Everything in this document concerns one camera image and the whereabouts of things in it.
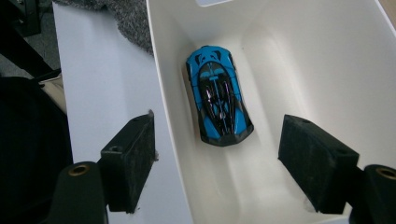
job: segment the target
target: floor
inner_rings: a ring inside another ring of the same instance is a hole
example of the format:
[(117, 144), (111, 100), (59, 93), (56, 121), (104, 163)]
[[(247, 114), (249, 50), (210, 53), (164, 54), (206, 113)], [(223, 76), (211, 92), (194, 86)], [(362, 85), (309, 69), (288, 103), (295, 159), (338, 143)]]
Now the floor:
[[(40, 0), (38, 7), (41, 21), (41, 34), (26, 37), (25, 41), (41, 55), (52, 69), (57, 69), (61, 67), (61, 64), (59, 60), (52, 1)], [(17, 67), (2, 55), (0, 55), (0, 75), (3, 77), (31, 77), (27, 72)]]

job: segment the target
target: blue toy car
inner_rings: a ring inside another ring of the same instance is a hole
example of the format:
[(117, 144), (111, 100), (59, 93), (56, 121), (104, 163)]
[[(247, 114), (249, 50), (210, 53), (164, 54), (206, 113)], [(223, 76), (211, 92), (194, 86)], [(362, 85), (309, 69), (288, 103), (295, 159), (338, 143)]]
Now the blue toy car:
[(230, 51), (203, 46), (186, 62), (201, 139), (214, 146), (240, 143), (254, 129), (245, 109)]

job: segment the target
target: white tray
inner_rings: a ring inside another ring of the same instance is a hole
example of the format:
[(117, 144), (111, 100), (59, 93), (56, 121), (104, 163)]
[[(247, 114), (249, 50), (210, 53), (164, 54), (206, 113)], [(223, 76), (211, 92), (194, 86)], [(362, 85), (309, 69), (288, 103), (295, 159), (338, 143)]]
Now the white tray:
[[(316, 223), (277, 159), (283, 116), (310, 119), (361, 154), (396, 167), (396, 40), (375, 1), (148, 0), (173, 147), (194, 223)], [(242, 143), (200, 140), (187, 57), (228, 49), (255, 131)]]

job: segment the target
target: gray fabric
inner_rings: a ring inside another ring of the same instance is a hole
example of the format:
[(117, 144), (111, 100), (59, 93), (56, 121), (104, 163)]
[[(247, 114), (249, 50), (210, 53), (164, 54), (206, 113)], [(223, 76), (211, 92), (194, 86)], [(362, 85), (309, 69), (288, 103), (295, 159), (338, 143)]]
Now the gray fabric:
[(153, 55), (146, 0), (54, 0), (54, 2), (90, 10), (107, 7), (114, 14), (120, 32), (129, 41)]

